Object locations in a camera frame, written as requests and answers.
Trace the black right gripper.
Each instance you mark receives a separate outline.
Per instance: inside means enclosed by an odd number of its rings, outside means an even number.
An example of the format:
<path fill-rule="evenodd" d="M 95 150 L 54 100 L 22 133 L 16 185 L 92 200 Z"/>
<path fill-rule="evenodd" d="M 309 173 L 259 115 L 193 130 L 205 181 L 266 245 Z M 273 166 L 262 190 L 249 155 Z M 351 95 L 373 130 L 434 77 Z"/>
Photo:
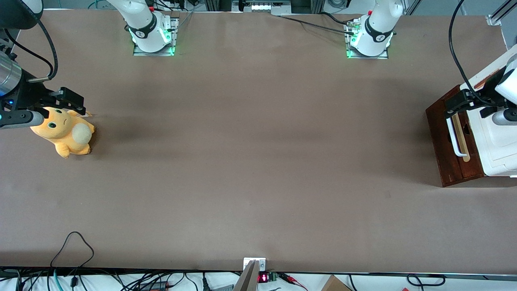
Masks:
<path fill-rule="evenodd" d="M 30 77 L 33 75 L 22 71 L 19 83 L 4 95 L 4 109 L 12 111 L 42 107 L 65 108 L 70 116 L 87 116 L 83 96 L 69 88 L 61 87 L 59 105 L 55 96 L 50 95 L 52 90 L 47 89 L 43 83 L 29 83 L 27 80 Z"/>

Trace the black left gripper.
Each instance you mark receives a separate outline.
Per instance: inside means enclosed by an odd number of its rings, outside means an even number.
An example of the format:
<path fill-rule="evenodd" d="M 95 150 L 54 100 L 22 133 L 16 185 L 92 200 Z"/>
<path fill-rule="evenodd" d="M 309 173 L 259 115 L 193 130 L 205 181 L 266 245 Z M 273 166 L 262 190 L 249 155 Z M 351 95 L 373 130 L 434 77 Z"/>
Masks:
<path fill-rule="evenodd" d="M 506 97 L 496 90 L 505 74 L 506 69 L 500 69 L 479 83 L 469 80 L 469 90 L 450 90 L 446 95 L 446 118 L 478 108 L 507 109 Z"/>

